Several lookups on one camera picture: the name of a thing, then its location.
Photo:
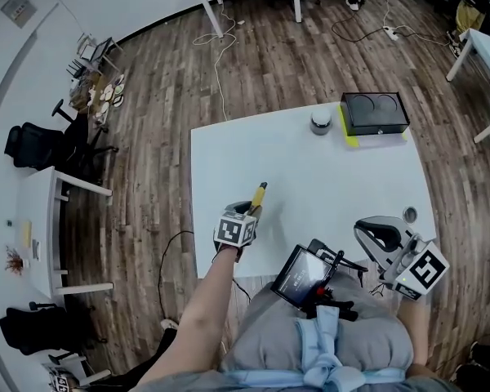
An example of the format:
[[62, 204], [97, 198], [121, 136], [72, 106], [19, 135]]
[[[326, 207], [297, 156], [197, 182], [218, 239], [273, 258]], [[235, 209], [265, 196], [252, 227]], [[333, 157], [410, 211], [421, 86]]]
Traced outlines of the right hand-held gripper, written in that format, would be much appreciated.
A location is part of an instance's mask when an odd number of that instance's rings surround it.
[[429, 294], [448, 272], [448, 261], [435, 243], [425, 241], [398, 217], [357, 220], [354, 236], [378, 265], [381, 282], [413, 301]]

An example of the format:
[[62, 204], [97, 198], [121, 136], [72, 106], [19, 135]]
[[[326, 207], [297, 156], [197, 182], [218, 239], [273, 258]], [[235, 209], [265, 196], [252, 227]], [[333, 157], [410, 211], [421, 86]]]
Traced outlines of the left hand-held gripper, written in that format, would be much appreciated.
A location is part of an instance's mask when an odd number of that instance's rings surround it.
[[251, 201], [227, 205], [213, 231], [215, 247], [250, 245], [256, 238], [261, 213], [262, 206], [253, 206]]

